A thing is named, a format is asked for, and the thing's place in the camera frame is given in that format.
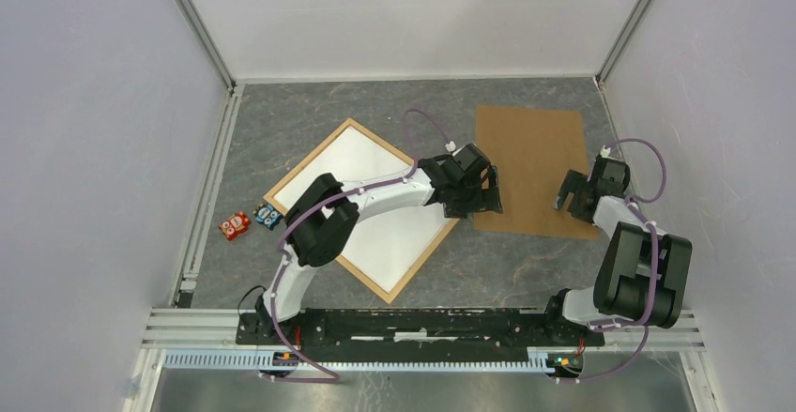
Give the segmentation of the brown cardboard backing board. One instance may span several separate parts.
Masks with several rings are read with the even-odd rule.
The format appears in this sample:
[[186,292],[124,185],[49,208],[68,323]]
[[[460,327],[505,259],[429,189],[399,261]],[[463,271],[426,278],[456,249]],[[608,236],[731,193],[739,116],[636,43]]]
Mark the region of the brown cardboard backing board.
[[497,167],[503,212],[473,218],[474,229],[537,237],[596,240],[600,231],[553,208],[569,170],[589,169],[579,112],[476,107],[476,145]]

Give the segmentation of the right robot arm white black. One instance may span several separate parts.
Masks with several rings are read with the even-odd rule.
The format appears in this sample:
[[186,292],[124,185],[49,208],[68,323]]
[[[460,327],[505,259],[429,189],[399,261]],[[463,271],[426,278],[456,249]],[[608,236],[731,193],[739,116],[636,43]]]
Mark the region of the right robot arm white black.
[[592,287],[549,299],[542,330],[551,343],[568,343],[580,327],[672,328],[681,316],[693,245],[643,216],[627,193],[630,177],[627,163],[599,155],[589,174],[570,170],[560,185],[553,208],[597,227],[609,243]]

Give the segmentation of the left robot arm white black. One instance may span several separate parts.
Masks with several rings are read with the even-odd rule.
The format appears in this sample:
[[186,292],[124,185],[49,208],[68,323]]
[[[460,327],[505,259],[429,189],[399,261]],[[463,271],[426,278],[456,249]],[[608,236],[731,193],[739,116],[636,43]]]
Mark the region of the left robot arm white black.
[[355,227],[389,212],[440,205],[447,219],[502,213],[498,168],[474,144],[414,161],[404,170],[364,181],[318,176],[283,216],[281,255],[270,286],[254,306],[259,331],[271,343],[294,334],[301,301],[316,273],[344,250]]

